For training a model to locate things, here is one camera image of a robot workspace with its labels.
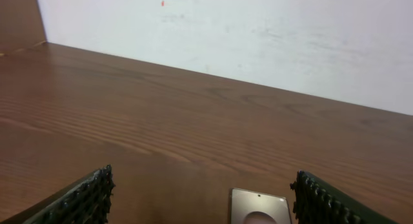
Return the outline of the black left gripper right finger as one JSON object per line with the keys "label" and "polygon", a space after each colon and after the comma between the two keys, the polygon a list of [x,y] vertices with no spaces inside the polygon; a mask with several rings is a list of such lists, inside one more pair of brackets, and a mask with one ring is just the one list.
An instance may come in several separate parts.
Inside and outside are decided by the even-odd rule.
{"label": "black left gripper right finger", "polygon": [[296,195],[292,212],[299,223],[396,224],[304,170],[297,172],[290,189]]}

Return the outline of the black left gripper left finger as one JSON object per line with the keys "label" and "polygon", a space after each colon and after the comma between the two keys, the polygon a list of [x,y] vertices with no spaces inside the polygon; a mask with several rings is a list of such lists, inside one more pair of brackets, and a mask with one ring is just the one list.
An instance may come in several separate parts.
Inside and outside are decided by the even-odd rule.
{"label": "black left gripper left finger", "polygon": [[1,224],[105,224],[115,186],[112,167],[107,165]]}

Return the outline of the Samsung Galaxy smartphone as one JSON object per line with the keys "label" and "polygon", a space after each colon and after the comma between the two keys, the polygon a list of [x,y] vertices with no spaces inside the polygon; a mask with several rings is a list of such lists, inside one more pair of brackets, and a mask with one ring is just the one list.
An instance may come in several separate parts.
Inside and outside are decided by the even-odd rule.
{"label": "Samsung Galaxy smartphone", "polygon": [[232,188],[228,203],[229,224],[292,224],[284,197]]}

